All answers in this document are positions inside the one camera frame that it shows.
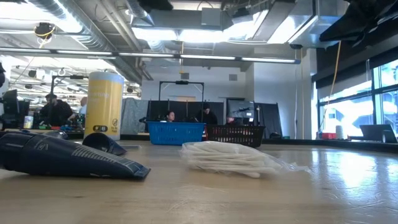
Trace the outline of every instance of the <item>computer monitor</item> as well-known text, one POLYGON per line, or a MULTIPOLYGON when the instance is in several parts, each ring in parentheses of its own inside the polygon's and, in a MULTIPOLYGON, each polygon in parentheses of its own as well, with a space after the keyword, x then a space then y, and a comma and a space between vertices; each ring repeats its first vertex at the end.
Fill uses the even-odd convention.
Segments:
POLYGON ((254 119, 254 103, 251 101, 228 100, 227 117, 254 119))
POLYGON ((359 126, 364 140, 398 143, 390 124, 369 124, 359 126))
POLYGON ((5 92, 2 96, 4 114, 19 114, 19 103, 17 90, 5 92))

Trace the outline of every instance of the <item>laptop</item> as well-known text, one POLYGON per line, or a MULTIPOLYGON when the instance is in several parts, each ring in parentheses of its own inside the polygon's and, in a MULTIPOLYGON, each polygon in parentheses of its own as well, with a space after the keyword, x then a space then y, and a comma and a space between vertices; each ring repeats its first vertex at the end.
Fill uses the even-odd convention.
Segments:
POLYGON ((362 130, 364 140, 398 143, 396 134, 390 124, 367 124, 359 127, 362 130))

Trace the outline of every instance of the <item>man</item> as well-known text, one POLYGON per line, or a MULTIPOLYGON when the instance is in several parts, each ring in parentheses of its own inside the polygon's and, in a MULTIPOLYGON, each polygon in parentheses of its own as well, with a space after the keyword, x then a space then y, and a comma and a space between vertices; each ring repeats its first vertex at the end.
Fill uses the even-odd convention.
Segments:
POLYGON ((57 96, 51 93, 45 96, 45 99, 47 100, 47 104, 40 110, 40 116, 52 126, 64 125, 73 114, 69 104, 58 100, 57 96), (51 119, 48 121, 50 104, 52 104, 51 119))
POLYGON ((79 113, 80 114, 86 114, 86 111, 87 111, 87 96, 83 97, 80 100, 80 105, 81 105, 81 108, 79 110, 79 113))
POLYGON ((201 122, 201 114, 203 114, 203 123, 206 124, 218 124, 217 116, 210 111, 210 106, 208 103, 203 104, 203 111, 200 110, 197 114, 197 120, 201 122))

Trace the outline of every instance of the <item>red object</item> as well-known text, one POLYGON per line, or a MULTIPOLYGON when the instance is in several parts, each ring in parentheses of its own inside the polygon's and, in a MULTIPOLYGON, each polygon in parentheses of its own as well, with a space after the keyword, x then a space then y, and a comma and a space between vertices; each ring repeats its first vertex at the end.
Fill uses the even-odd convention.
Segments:
POLYGON ((336 133, 322 133, 322 139, 336 139, 336 133))

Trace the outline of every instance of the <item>monitor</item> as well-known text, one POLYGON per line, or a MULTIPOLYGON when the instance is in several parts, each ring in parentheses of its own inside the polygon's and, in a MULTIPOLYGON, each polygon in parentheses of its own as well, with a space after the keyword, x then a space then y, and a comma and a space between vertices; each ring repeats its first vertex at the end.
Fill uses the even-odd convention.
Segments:
POLYGON ((17 90, 5 92, 2 96, 4 114, 19 114, 19 102, 17 90))
POLYGON ((254 102, 242 100, 228 100, 227 117, 254 119, 254 102))

